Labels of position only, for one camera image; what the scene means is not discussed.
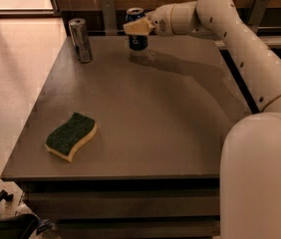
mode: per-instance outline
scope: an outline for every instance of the soda can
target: soda can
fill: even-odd
[[[91,62],[93,56],[85,19],[76,18],[70,20],[69,27],[79,62]]]
[[[144,17],[143,8],[131,8],[127,10],[127,18],[126,21],[135,21],[137,19],[140,19]],[[144,48],[147,47],[147,36],[137,36],[137,35],[131,35],[129,36],[130,41],[130,48],[135,51],[141,51]]]

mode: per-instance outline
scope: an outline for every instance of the floor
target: floor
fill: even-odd
[[[60,18],[0,19],[0,174],[65,38]],[[31,212],[18,186],[0,179],[1,189],[15,195],[2,201],[2,217]],[[60,237],[50,230],[31,238]]]

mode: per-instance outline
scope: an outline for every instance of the robotic arm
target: robotic arm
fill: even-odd
[[[221,239],[281,239],[281,60],[239,18],[232,0],[163,5],[125,24],[131,35],[220,38],[258,108],[221,155]]]

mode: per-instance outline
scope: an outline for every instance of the silver can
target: silver can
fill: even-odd
[[[91,62],[93,56],[85,19],[76,18],[70,20],[69,27],[79,62]]]

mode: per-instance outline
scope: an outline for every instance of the scouring pad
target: scouring pad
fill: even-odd
[[[56,128],[47,138],[47,149],[72,162],[76,151],[93,138],[97,124],[93,119],[73,113],[70,119]]]

